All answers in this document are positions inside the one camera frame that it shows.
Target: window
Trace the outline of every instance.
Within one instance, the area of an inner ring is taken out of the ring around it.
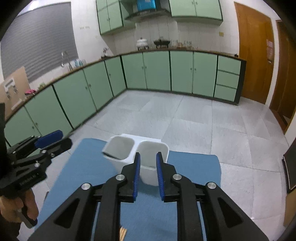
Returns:
[[[32,82],[61,65],[62,51],[78,58],[71,3],[58,3],[26,12],[13,21],[1,41],[4,79],[25,67]]]

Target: white plastic container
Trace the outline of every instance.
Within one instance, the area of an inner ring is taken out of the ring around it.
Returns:
[[[158,186],[156,154],[162,153],[163,161],[168,160],[169,147],[160,139],[122,134],[111,137],[103,148],[107,158],[118,173],[122,167],[133,163],[136,152],[141,156],[140,178],[145,184]]]

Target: blue cloth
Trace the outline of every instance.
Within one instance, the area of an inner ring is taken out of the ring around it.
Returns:
[[[98,185],[117,174],[101,151],[106,142],[84,139],[70,157],[45,199],[38,218],[41,225],[81,184]],[[170,151],[168,163],[192,182],[209,181],[220,186],[221,169],[217,156]],[[121,225],[128,231],[125,241],[177,240],[176,203],[161,201],[158,187],[140,181],[135,203],[121,204]]]

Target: drawer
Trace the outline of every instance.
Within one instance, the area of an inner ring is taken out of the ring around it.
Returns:
[[[234,101],[236,92],[236,89],[216,85],[214,97],[223,100]]]
[[[239,74],[241,61],[233,58],[219,56],[218,69]]]
[[[222,72],[218,70],[217,73],[217,84],[225,85],[232,88],[237,88],[237,84],[239,82],[239,75],[230,74],[226,72]]]

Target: white pot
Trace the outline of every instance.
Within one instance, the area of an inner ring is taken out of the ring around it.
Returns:
[[[142,48],[142,47],[146,47],[148,46],[148,41],[147,39],[143,39],[142,37],[137,40],[137,44],[136,44],[137,48]]]

